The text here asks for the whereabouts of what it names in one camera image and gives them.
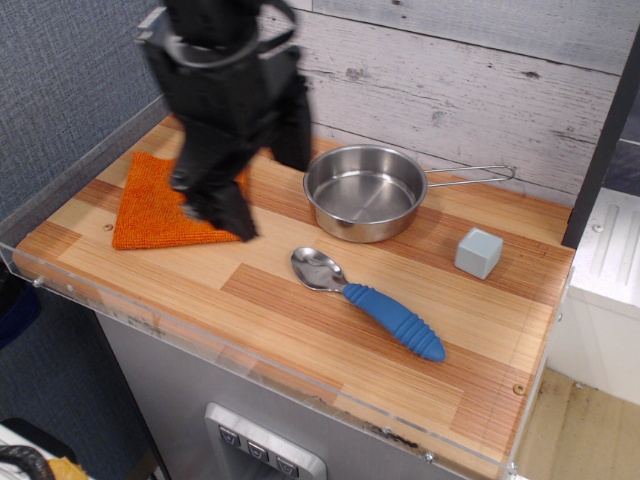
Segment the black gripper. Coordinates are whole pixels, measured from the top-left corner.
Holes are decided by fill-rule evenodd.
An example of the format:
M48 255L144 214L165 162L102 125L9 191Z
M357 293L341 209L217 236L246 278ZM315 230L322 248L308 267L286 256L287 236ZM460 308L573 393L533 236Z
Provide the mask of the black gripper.
M311 161L311 115L301 50L271 53L251 37L231 51L188 45L174 34L143 50L185 142L170 178L194 220L243 242L258 233L237 176L258 150L282 165L306 171Z

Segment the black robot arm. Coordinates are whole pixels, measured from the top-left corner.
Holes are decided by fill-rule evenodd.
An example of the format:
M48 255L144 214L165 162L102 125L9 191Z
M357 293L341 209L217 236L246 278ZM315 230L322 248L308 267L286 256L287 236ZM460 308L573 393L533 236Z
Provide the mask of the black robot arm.
M263 147L298 171L311 114L293 29L261 39L261 1L166 1L138 41L185 140L171 187L186 213L243 241L257 232L237 181Z

